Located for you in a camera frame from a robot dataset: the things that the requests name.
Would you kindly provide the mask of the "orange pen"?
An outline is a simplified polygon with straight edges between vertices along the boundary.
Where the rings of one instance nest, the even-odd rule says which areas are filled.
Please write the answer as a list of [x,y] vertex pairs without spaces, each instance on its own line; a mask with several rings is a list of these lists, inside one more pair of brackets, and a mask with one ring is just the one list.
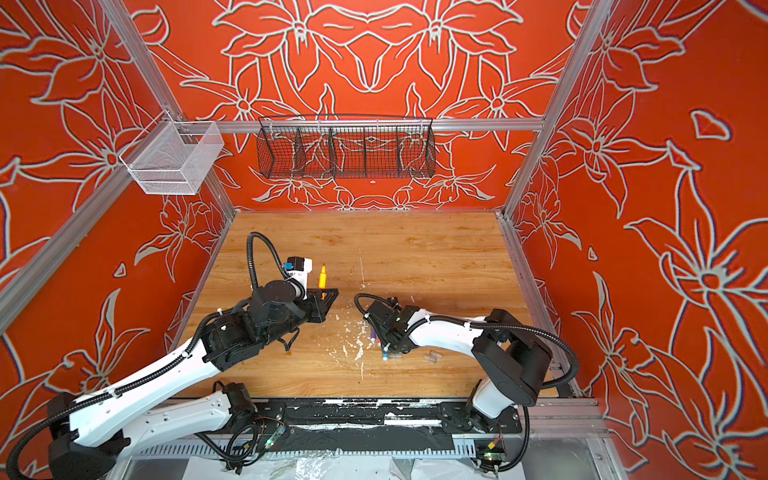
[[321,266],[320,274],[318,277],[318,288],[319,289],[327,288],[327,267],[325,264]]

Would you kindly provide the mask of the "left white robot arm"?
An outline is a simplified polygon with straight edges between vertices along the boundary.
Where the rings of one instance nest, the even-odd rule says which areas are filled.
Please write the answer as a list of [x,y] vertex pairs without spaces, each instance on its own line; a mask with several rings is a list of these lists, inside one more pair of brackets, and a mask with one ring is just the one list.
[[197,400],[164,403],[180,391],[322,323],[337,289],[309,289],[276,280],[234,307],[206,316],[193,337],[153,364],[92,394],[64,394],[48,407],[49,468],[56,479],[98,479],[119,460],[197,433],[233,433],[255,415],[244,385],[229,384]]

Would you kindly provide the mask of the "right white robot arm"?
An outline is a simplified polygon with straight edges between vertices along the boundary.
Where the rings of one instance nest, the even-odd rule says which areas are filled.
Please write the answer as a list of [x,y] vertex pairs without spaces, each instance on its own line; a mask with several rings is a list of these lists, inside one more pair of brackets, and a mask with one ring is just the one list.
[[471,408],[484,417],[495,419],[511,405],[537,403],[552,351],[508,312],[494,309],[486,317],[460,318],[379,298],[358,310],[387,355],[430,347],[476,360],[487,378],[475,389]]

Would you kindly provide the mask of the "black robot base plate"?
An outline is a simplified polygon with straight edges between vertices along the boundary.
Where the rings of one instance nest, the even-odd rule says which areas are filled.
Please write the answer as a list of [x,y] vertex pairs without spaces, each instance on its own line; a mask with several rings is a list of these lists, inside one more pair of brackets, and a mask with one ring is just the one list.
[[279,445],[295,449],[449,449],[460,438],[475,441],[477,456],[512,455],[522,446],[525,426],[512,406],[496,419],[474,412],[458,398],[277,398],[255,403],[255,431],[232,428],[205,436],[225,449],[249,447],[254,454]]

